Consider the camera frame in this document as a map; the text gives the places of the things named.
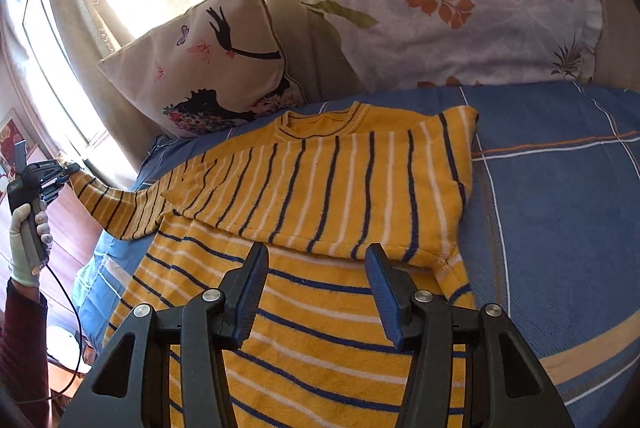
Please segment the maroon sleeved left forearm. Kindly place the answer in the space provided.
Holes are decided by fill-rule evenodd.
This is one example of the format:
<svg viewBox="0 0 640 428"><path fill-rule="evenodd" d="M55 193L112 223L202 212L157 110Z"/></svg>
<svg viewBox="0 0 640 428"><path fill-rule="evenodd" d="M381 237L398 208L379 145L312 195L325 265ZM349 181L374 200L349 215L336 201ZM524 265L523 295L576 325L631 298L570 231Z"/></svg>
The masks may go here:
<svg viewBox="0 0 640 428"><path fill-rule="evenodd" d="M49 425L47 299L24 296L10 280L1 330L1 384L34 427Z"/></svg>

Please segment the white gloved left hand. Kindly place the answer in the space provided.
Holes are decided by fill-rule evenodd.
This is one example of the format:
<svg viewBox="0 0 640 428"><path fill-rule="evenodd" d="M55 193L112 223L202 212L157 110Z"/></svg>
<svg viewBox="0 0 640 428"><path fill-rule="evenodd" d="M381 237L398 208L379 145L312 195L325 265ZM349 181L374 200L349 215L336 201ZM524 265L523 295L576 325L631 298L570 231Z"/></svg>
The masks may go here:
<svg viewBox="0 0 640 428"><path fill-rule="evenodd" d="M25 287L38 289L39 275L32 269L33 255L29 251L40 240L45 248L52 244L52 234L47 216L47 204L41 201L32 211L23 204L12 213L10 223L10 246L12 253L12 280Z"/></svg>

